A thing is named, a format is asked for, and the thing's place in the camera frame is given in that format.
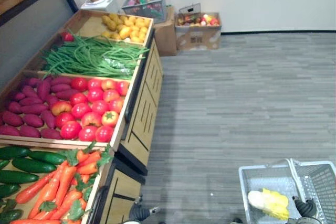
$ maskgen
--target green leaf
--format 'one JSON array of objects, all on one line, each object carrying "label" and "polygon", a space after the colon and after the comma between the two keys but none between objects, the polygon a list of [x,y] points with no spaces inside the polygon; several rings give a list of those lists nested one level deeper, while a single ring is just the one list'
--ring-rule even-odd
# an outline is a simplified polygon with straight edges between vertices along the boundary
[{"label": "green leaf", "polygon": [[75,166],[78,164],[78,159],[76,158],[78,149],[59,151],[58,153],[66,156],[67,161],[70,166]]},{"label": "green leaf", "polygon": [[105,147],[105,150],[100,154],[100,159],[97,161],[97,167],[99,168],[100,166],[103,166],[104,164],[107,164],[109,163],[113,157],[111,156],[110,154],[110,148],[111,148],[111,145],[108,144],[106,147]]},{"label": "green leaf", "polygon": [[52,201],[43,201],[38,210],[40,211],[45,211],[45,212],[50,212],[56,209],[56,204],[55,202]]},{"label": "green leaf", "polygon": [[70,208],[69,211],[69,216],[68,218],[70,220],[79,220],[80,218],[82,218],[82,216],[86,213],[86,212],[90,212],[90,210],[88,211],[84,211],[81,206],[80,206],[80,201],[79,199],[76,199],[73,203],[72,206]]},{"label": "green leaf", "polygon": [[92,149],[94,148],[94,146],[96,145],[96,141],[93,141],[88,147],[86,147],[83,152],[84,153],[91,153]]}]

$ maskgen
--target gray plastic basket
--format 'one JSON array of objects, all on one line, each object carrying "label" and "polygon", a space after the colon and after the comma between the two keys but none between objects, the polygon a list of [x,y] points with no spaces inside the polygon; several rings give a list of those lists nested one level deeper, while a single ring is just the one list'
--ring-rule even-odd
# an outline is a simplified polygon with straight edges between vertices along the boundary
[{"label": "gray plastic basket", "polygon": [[251,190],[263,188],[278,191],[289,199],[290,218],[300,218],[292,196],[302,200],[313,198],[317,205],[317,218],[322,224],[336,223],[336,176],[335,166],[329,161],[303,162],[285,159],[287,164],[244,166],[239,168],[248,224],[284,224],[248,203]]},{"label": "gray plastic basket", "polygon": [[135,15],[147,18],[153,18],[154,23],[166,21],[167,10],[166,0],[146,0],[147,3],[139,5],[128,5],[129,0],[126,0],[122,9],[128,15]]}]

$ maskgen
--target cardboard box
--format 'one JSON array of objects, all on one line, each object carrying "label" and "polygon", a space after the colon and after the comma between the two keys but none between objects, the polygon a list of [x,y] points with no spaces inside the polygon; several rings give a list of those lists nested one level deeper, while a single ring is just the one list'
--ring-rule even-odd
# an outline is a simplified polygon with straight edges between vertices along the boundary
[{"label": "cardboard box", "polygon": [[219,20],[219,26],[179,26],[175,19],[175,31],[178,50],[218,49],[221,43],[222,21],[219,13],[207,13]]},{"label": "cardboard box", "polygon": [[167,20],[154,24],[155,41],[160,56],[173,56],[177,54],[174,7],[167,7]]}]

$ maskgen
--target carrot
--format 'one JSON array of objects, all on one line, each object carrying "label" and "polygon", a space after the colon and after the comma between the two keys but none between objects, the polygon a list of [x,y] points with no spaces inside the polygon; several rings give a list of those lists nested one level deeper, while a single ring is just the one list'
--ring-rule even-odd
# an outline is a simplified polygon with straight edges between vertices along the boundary
[{"label": "carrot", "polygon": [[55,203],[57,207],[61,206],[63,199],[65,197],[65,194],[69,190],[70,183],[75,173],[76,173],[76,167],[74,166],[65,167],[64,170],[62,171],[59,188],[58,188],[58,191],[56,193],[56,198],[55,198]]},{"label": "carrot", "polygon": [[79,150],[76,154],[76,158],[79,163],[84,162],[89,158],[89,153],[84,153],[83,150]]},{"label": "carrot", "polygon": [[85,210],[85,208],[86,208],[86,201],[83,199],[83,198],[80,198],[79,199],[79,202],[80,202],[80,207],[83,209],[83,210]]},{"label": "carrot", "polygon": [[79,174],[93,174],[96,173],[97,171],[98,171],[97,162],[92,162],[77,169],[77,172]]},{"label": "carrot", "polygon": [[21,219],[13,220],[10,224],[61,224],[60,220],[33,220],[33,219]]},{"label": "carrot", "polygon": [[99,159],[100,159],[100,152],[99,151],[94,151],[94,152],[89,154],[89,157],[88,157],[87,160],[79,163],[77,165],[77,167],[79,168],[79,167],[85,166],[85,165],[90,164],[92,162],[98,161]]},{"label": "carrot", "polygon": [[55,172],[56,171],[49,173],[48,175],[33,183],[31,186],[19,192],[15,197],[16,202],[19,204],[24,204],[30,201],[49,182]]},{"label": "carrot", "polygon": [[80,199],[83,196],[83,194],[80,191],[71,190],[68,192],[68,194],[65,196],[64,201],[60,208],[57,209],[57,211],[52,215],[50,218],[51,220],[59,220],[62,218],[71,208],[72,203],[76,199]]},{"label": "carrot", "polygon": [[46,211],[41,211],[39,212],[34,219],[35,220],[49,220],[51,216],[53,216],[53,214],[56,212],[56,209],[50,211],[50,212],[46,212]]},{"label": "carrot", "polygon": [[[88,175],[88,174],[82,174],[82,175],[80,175],[80,177],[81,177],[81,179],[84,183],[87,183],[90,179],[90,175]],[[77,186],[77,180],[75,178],[73,178],[72,181],[71,181],[71,184],[74,185],[74,186]]]}]

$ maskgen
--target box of fruit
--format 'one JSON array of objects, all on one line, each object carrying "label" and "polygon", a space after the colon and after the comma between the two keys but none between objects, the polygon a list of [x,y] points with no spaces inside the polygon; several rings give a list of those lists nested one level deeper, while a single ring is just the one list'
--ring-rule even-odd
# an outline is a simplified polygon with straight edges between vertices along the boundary
[{"label": "box of fruit", "polygon": [[221,29],[219,13],[180,13],[175,18],[177,49],[218,49]]}]

